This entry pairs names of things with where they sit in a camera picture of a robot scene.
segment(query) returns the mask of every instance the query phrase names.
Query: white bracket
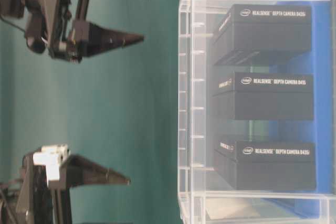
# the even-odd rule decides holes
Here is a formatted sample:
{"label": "white bracket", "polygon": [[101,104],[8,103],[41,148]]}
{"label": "white bracket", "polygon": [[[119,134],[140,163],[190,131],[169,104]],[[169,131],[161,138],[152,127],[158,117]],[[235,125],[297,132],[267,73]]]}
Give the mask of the white bracket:
{"label": "white bracket", "polygon": [[69,157],[70,150],[67,144],[43,146],[41,152],[33,155],[34,165],[46,167],[47,183],[59,180],[59,167]]}

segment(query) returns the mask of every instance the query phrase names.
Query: clear acrylic box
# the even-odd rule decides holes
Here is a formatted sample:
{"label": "clear acrylic box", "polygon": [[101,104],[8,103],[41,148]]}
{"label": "clear acrylic box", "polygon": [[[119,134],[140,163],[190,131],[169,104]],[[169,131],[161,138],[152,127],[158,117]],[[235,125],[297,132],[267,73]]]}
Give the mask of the clear acrylic box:
{"label": "clear acrylic box", "polygon": [[[215,66],[214,34],[235,4],[310,6],[311,49],[280,67]],[[178,200],[187,223],[336,223],[334,195],[333,0],[180,0],[178,53]],[[309,74],[313,76],[312,120],[226,119],[217,114],[214,76],[231,72]],[[276,136],[314,144],[314,189],[245,190],[228,183],[214,163],[214,135]],[[298,169],[300,177],[303,170]]]}

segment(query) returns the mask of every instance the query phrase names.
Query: green wall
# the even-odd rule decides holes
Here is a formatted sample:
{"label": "green wall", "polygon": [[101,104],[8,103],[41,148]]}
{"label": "green wall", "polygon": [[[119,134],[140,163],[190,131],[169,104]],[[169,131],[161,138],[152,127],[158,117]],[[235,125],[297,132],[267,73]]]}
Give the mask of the green wall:
{"label": "green wall", "polygon": [[31,53],[20,31],[0,24],[0,179],[17,177],[28,151],[68,143],[132,179],[129,187],[73,189],[74,223],[180,223],[178,2],[91,0],[88,20],[146,40],[79,65]]}

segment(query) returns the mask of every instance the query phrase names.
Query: intel realsense depth camera box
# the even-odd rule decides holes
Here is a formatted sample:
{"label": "intel realsense depth camera box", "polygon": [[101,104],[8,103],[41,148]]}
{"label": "intel realsense depth camera box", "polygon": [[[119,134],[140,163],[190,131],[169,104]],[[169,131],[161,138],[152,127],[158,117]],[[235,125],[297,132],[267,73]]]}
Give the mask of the intel realsense depth camera box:
{"label": "intel realsense depth camera box", "polygon": [[236,190],[314,190],[313,143],[216,136],[215,170]]}
{"label": "intel realsense depth camera box", "polygon": [[313,120],[313,77],[233,72],[214,81],[219,116],[234,120]]}
{"label": "intel realsense depth camera box", "polygon": [[269,66],[311,50],[311,7],[235,4],[214,30],[212,64]]}

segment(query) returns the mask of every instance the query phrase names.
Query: robotic arm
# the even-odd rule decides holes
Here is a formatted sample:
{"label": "robotic arm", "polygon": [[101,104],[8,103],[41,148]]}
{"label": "robotic arm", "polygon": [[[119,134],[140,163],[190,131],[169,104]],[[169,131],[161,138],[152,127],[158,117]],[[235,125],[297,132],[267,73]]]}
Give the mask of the robotic arm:
{"label": "robotic arm", "polygon": [[130,179],[80,155],[67,145],[44,146],[23,158],[21,179],[0,184],[0,224],[72,224],[69,189],[129,185]]}
{"label": "robotic arm", "polygon": [[0,15],[22,18],[26,7],[28,48],[38,54],[47,48],[52,58],[72,62],[143,41],[142,35],[108,30],[87,22],[89,0],[78,0],[67,36],[67,24],[72,18],[70,3],[71,0],[0,0]]}

